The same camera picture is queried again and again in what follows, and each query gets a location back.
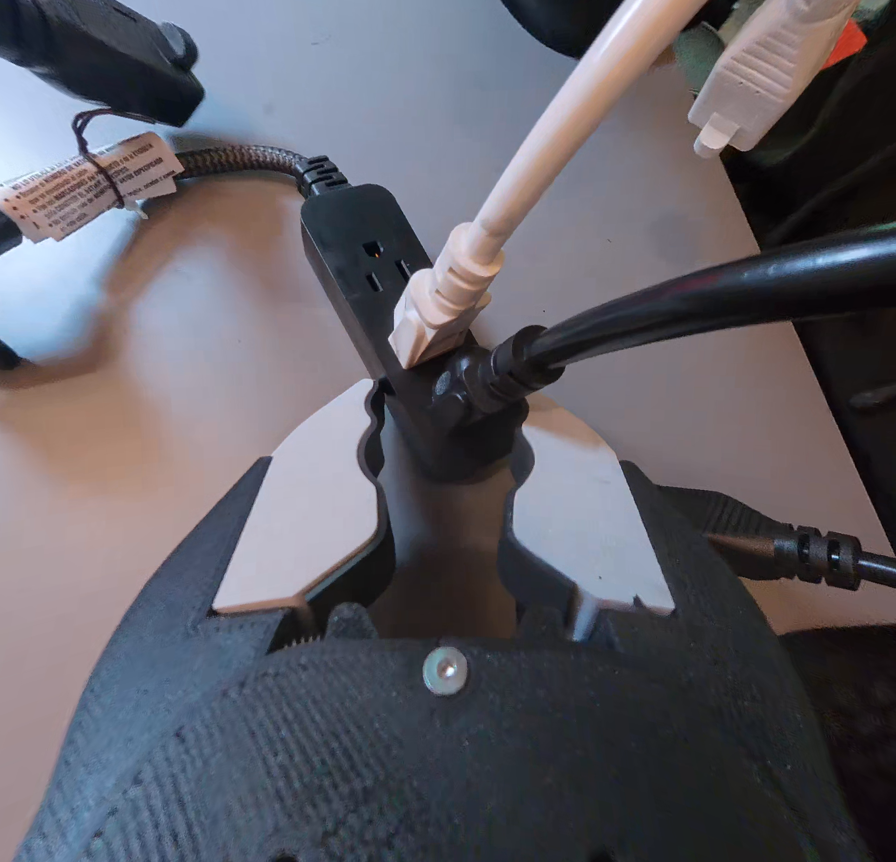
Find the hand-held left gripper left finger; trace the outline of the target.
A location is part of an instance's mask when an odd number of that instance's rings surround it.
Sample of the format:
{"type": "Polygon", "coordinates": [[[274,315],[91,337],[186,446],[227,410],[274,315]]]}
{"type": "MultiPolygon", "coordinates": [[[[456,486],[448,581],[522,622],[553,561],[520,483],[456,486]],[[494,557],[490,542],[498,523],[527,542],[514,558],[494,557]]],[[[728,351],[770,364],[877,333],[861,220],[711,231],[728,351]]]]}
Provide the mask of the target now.
{"type": "Polygon", "coordinates": [[[362,379],[299,424],[271,455],[215,612],[311,604],[382,549],[389,526],[384,395],[362,379]]]}

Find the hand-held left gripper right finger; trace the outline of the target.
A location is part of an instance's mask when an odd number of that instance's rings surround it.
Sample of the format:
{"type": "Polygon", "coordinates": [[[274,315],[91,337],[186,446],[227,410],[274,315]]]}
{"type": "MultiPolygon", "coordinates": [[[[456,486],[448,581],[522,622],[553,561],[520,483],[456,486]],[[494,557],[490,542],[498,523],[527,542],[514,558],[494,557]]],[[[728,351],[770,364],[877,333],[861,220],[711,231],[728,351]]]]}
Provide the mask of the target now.
{"type": "Polygon", "coordinates": [[[603,610],[671,616],[676,603],[615,452],[549,396],[528,406],[497,556],[518,613],[554,610],[572,640],[588,639],[603,610]]]}

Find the black power strip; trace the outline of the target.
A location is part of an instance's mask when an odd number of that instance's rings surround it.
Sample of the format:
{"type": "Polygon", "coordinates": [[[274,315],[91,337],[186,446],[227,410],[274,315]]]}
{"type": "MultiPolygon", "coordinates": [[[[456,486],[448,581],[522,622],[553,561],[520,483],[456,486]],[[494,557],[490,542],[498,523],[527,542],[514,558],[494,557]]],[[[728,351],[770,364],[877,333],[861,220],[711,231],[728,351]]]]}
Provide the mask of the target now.
{"type": "Polygon", "coordinates": [[[544,332],[525,327],[494,351],[472,333],[459,347],[414,368],[399,363],[389,343],[399,292],[429,264],[393,195],[377,185],[354,187],[325,156],[281,148],[229,145],[177,152],[176,181],[217,174],[288,175],[305,198],[305,250],[361,360],[385,395],[401,436],[429,476],[471,480],[511,453],[529,412],[527,396],[546,386],[544,368],[523,358],[544,332]]]}

